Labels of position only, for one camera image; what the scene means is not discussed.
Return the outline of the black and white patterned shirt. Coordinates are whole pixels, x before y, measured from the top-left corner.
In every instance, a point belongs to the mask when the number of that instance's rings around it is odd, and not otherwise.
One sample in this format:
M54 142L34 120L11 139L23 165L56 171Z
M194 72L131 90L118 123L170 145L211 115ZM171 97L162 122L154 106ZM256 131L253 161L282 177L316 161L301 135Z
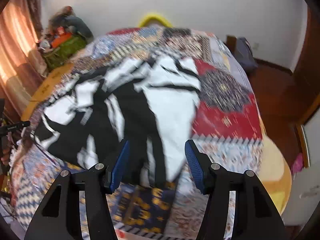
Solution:
M33 139L85 169L110 157L126 139L130 155L123 181L164 187L185 162L200 91L191 57L128 57L71 79L47 102Z

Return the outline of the pink orange curtain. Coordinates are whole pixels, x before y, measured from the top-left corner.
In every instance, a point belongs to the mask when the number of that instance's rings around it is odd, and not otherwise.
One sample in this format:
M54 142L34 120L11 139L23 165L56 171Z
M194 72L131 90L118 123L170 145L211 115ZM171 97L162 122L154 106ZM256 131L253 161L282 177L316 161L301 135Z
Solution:
M47 71L37 49L40 16L40 0L9 0L1 12L1 98L12 121L20 119Z

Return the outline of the wooden lap desk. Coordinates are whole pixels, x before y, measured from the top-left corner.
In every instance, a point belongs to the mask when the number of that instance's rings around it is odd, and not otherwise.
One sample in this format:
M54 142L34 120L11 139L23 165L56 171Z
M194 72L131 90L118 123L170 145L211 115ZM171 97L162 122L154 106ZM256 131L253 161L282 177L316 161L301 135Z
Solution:
M72 63L67 63L61 67L58 67L54 70L52 70L47 78L43 81L43 83L40 85L40 87L37 89L37 91L34 93L34 95L29 100L26 109L23 111L23 114L21 116L22 121L27 121L30 119L34 109L36 106L46 100L48 96L52 93L54 87L60 82L61 77L70 72L73 68Z

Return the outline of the green patterned storage bag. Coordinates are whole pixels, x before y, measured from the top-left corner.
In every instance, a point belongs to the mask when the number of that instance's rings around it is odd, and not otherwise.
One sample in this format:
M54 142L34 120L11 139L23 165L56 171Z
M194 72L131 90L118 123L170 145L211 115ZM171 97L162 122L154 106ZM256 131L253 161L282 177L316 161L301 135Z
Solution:
M80 35L67 35L67 39L42 56L49 71L63 66L77 51L85 48L87 41Z

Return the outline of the colourful patchwork bedspread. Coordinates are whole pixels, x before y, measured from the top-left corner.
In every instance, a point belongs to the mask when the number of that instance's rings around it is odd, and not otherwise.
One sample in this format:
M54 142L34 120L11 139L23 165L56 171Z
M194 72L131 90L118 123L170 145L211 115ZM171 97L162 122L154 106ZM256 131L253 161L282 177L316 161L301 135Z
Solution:
M193 140L211 162L229 171L259 171L263 133L255 96L243 68L220 39L181 28L114 31L97 38L78 55L71 71L61 77L50 96L31 115L31 125L25 129L12 162L12 205L23 231L27 231L61 171L78 173L89 169L61 160L35 143L33 132L50 98L86 72L115 66L128 57L147 60L162 55L191 57L196 63L200 104L188 140ZM185 156L179 175L164 187L125 183L122 177L107 200L114 227L129 238L193 239L200 229L208 198L196 188Z

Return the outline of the orange box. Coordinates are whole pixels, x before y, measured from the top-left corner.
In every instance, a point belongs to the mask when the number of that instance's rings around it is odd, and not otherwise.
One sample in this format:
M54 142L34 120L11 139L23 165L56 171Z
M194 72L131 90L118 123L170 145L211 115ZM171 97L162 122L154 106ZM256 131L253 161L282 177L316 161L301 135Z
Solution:
M66 42L71 37L72 37L71 33L66 33L65 35L62 35L62 36L55 38L51 43L52 48L58 47L60 44L62 44L63 42Z

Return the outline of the dark green stuffed cushion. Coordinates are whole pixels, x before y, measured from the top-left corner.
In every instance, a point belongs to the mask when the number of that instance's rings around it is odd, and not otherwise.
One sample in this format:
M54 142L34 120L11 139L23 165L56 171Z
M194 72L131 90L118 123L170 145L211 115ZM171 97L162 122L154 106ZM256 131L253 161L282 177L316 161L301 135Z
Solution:
M67 28L71 31L71 33L79 34L86 39L93 38L91 30L81 18L76 17L74 15L70 15L66 17L65 23Z

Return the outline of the brown wooden door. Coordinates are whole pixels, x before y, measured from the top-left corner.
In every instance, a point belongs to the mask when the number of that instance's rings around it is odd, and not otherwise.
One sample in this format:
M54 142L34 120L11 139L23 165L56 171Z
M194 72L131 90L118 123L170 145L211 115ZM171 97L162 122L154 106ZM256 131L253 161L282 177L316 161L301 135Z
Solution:
M304 44L293 73L296 83L295 122L299 122L319 96L319 17L310 8Z

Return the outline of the blue bag on chair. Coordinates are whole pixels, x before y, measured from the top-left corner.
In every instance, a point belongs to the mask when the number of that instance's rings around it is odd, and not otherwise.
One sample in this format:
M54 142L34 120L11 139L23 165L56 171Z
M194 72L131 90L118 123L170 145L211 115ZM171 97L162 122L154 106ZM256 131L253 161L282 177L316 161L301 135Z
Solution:
M253 57L252 48L245 37L236 39L234 57L246 73L251 73L258 67Z

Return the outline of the yellow curved headboard tube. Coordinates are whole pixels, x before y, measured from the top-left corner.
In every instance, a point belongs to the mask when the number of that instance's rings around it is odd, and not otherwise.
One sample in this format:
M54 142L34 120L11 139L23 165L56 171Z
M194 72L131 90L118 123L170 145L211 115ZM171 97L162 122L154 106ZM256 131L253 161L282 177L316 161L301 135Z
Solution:
M142 27L147 27L151 24L157 24L157 25L161 25L164 26L166 28L172 28L173 25L162 15L157 14L157 13L148 13L145 14L139 21L138 23L138 27L142 28Z

